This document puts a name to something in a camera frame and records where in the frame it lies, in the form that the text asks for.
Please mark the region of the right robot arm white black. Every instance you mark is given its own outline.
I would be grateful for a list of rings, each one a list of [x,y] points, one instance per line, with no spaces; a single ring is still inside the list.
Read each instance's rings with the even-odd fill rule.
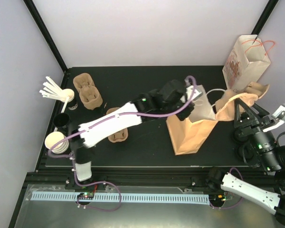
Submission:
[[[206,185],[211,191],[229,191],[261,206],[285,226],[285,145],[280,145],[271,132],[285,123],[285,103],[273,114],[257,104],[249,107],[240,98],[234,104],[235,136],[247,138],[244,147],[254,152],[267,173],[275,174],[281,193],[263,190],[217,167],[210,170]]]

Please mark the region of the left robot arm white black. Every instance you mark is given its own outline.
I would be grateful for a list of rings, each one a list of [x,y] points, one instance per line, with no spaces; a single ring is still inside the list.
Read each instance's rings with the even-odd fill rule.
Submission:
[[[175,115],[186,119],[194,109],[193,100],[202,92],[188,79],[167,82],[161,89],[139,94],[135,99],[97,120],[82,123],[72,133],[76,143],[74,169],[76,184],[86,190],[92,186],[92,158],[88,149],[110,135],[147,121]]]

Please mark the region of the brown paper bag white handles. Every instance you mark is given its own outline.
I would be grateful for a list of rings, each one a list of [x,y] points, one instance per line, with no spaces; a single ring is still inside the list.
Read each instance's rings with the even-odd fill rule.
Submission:
[[[194,109],[189,116],[183,121],[176,115],[167,118],[166,124],[175,155],[197,153],[220,121],[214,111],[215,105],[208,99],[208,95],[214,91],[225,92],[220,88],[206,92],[202,85],[197,86],[192,100]]]

